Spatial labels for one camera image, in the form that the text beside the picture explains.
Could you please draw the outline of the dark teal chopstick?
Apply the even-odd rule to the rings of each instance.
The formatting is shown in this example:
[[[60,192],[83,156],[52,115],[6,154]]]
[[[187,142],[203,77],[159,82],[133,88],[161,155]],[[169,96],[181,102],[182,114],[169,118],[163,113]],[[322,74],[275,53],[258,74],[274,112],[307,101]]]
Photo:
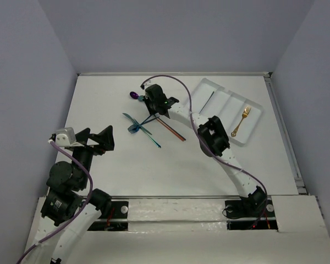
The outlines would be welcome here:
[[[209,103],[209,101],[211,100],[211,98],[213,97],[213,95],[215,94],[216,91],[212,91],[211,94],[209,95],[209,97],[207,98],[206,102],[204,103],[204,105],[201,107],[199,114],[202,114],[202,112],[204,111],[205,107],[207,106],[207,104]]]

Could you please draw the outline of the teal plastic knife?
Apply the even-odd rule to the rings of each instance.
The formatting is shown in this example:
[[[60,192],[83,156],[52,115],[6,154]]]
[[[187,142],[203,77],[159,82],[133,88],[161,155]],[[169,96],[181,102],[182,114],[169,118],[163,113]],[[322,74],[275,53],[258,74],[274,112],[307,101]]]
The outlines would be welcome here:
[[[131,134],[137,133],[140,130],[138,127],[139,122],[127,113],[123,113],[123,116],[125,116],[132,122],[132,125],[130,127],[128,127],[128,132]],[[150,117],[151,116],[148,116],[142,123],[139,123],[139,124],[141,124],[143,126],[149,120]]]

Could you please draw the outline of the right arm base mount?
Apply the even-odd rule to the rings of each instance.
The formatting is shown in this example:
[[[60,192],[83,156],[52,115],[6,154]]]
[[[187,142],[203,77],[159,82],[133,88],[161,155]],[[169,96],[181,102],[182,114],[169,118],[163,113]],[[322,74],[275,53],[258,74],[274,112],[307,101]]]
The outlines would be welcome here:
[[[227,200],[222,210],[228,230],[278,230],[271,198],[259,209],[253,209],[242,200]]]

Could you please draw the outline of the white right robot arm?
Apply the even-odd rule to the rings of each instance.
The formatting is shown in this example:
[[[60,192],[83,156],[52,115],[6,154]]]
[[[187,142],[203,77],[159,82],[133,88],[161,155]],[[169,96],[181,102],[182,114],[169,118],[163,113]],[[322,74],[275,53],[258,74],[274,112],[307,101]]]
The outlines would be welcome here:
[[[141,85],[141,88],[145,91],[143,101],[149,113],[166,116],[193,129],[199,139],[202,152],[218,162],[234,184],[242,200],[242,209],[247,215],[254,216],[265,210],[267,205],[265,187],[240,167],[230,149],[229,137],[217,116],[207,118],[191,112],[178,99],[166,97],[157,84],[147,88]]]

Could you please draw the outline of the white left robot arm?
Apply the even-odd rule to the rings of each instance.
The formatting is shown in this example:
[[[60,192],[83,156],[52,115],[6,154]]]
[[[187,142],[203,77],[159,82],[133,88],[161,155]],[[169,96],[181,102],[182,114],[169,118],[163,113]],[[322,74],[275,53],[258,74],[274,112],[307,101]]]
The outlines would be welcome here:
[[[75,133],[73,128],[58,129],[49,143],[70,160],[55,163],[49,172],[48,194],[41,209],[41,225],[28,263],[66,263],[72,249],[99,217],[112,213],[112,198],[95,189],[90,175],[94,156],[114,150],[113,127],[98,134],[90,128]]]

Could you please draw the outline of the gold metal fork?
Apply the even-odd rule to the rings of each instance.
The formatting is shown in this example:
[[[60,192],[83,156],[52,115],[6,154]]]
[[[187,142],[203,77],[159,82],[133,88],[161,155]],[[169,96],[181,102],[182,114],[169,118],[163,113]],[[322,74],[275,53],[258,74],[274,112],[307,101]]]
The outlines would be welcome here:
[[[230,134],[231,137],[233,137],[233,138],[236,137],[237,132],[238,132],[238,130],[240,128],[240,125],[242,124],[243,120],[248,117],[250,111],[251,111],[251,106],[246,106],[245,109],[244,109],[244,111],[243,111],[243,113],[242,113],[242,115],[241,115],[240,122],[238,123],[238,125],[235,127],[235,129]]]

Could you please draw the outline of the blue metal fork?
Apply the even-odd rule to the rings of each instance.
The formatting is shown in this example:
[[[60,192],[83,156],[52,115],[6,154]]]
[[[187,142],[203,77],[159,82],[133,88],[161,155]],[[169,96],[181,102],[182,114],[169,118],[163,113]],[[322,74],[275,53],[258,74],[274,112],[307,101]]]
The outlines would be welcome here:
[[[150,123],[154,120],[157,120],[158,117],[155,117],[153,115],[148,116],[143,122],[139,123],[136,119],[134,119],[133,117],[131,117],[129,114],[123,113],[123,115],[128,118],[131,122],[132,125],[130,127],[128,127],[128,132],[131,134],[135,134],[136,132],[138,132],[139,130],[152,135],[152,133],[150,131],[148,131],[144,125],[147,123]]]

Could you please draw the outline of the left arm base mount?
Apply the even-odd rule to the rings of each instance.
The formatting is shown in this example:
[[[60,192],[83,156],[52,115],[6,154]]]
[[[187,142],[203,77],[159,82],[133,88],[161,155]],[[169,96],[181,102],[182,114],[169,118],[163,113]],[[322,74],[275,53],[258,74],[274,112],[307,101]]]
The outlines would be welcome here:
[[[107,232],[122,232],[128,230],[128,211],[129,201],[115,200],[112,201],[111,209],[108,213],[103,213],[93,224],[88,231],[107,231]]]

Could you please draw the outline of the iridescent metal fork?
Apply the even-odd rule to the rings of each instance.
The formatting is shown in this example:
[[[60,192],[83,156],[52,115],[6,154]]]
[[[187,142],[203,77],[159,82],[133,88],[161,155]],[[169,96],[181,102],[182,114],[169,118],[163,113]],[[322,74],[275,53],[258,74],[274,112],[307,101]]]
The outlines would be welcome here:
[[[138,125],[138,127],[139,127],[139,129],[142,131],[142,132],[144,132],[146,135],[147,135],[147,137],[158,147],[158,148],[161,148],[161,145],[156,141],[156,140],[154,140],[153,139],[153,137],[151,136],[151,133],[148,131],[148,130],[146,130],[141,124],[137,124]]]

